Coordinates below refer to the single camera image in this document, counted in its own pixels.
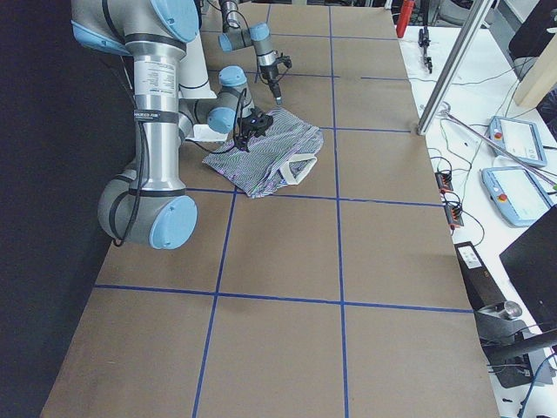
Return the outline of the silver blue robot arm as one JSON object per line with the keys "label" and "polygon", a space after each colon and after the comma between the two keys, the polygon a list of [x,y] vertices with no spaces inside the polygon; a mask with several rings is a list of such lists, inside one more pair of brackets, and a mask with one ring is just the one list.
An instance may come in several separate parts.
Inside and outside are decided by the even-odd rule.
{"label": "silver blue robot arm", "polygon": [[279,57],[273,48],[272,37],[267,23],[250,26],[239,11],[237,1],[218,2],[222,17],[222,33],[218,43],[223,52],[232,52],[252,47],[256,55],[261,78],[268,85],[275,102],[282,104],[279,85]]}
{"label": "silver blue robot arm", "polygon": [[75,39],[84,47],[133,60],[136,155],[104,188],[97,216],[118,244],[158,250],[182,246],[198,218],[179,176],[179,149],[200,126],[245,150],[272,125],[252,100],[244,71],[227,66],[220,90],[209,84],[197,1],[75,1]]}

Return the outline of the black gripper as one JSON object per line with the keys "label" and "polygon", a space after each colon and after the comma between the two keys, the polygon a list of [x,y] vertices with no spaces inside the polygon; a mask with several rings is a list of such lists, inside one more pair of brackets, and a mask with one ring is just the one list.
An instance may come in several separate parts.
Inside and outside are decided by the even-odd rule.
{"label": "black gripper", "polygon": [[236,136],[236,147],[240,151],[249,152],[249,140],[251,137],[265,135],[267,129],[272,126],[272,116],[260,113],[244,118],[244,136]]}
{"label": "black gripper", "polygon": [[273,63],[259,66],[260,76],[269,85],[269,89],[277,105],[281,105],[281,90],[279,82],[278,66]]}

